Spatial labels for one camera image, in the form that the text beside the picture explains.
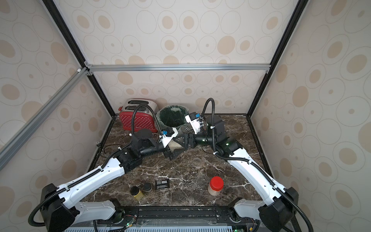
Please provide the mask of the clear jar lid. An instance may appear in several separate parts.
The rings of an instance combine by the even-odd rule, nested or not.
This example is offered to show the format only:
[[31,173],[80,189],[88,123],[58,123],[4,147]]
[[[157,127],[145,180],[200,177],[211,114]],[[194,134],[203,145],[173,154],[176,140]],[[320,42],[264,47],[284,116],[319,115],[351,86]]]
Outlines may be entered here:
[[203,167],[203,161],[200,159],[200,158],[194,158],[192,160],[192,165],[195,167],[195,168],[202,168]]

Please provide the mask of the clear oatmeal jar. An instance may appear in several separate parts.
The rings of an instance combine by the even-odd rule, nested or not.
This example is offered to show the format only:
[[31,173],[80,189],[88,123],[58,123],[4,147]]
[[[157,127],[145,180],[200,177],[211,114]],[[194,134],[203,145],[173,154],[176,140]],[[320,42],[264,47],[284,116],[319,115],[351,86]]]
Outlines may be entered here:
[[188,150],[188,138],[184,136],[177,136],[171,140],[171,142],[168,144],[168,147],[171,152],[174,152],[175,150]]

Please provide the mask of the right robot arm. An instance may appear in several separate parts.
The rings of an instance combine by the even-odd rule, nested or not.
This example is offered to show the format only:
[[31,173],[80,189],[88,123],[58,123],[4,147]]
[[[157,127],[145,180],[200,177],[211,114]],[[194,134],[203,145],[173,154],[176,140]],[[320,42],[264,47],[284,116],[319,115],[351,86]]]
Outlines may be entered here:
[[270,231],[279,232],[282,229],[288,231],[286,224],[299,214],[308,230],[314,230],[309,218],[298,206],[298,192],[293,187],[286,188],[274,180],[236,139],[222,135],[216,137],[213,143],[211,136],[200,133],[184,134],[176,137],[175,141],[185,149],[198,145],[210,146],[215,156],[227,161],[255,188],[261,201],[238,200],[232,206],[238,217],[260,220]]

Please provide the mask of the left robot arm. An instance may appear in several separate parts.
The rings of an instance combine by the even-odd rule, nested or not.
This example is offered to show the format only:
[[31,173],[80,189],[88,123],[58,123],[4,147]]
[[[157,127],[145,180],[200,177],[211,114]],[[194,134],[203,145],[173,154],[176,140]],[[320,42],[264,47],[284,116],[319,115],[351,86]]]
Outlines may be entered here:
[[49,232],[62,232],[88,213],[79,208],[81,200],[94,190],[120,177],[143,163],[143,159],[157,153],[173,160],[173,150],[161,142],[150,141],[141,147],[128,144],[112,153],[105,162],[83,176],[56,187],[53,184],[43,189],[41,202],[32,210],[28,224],[45,227]]

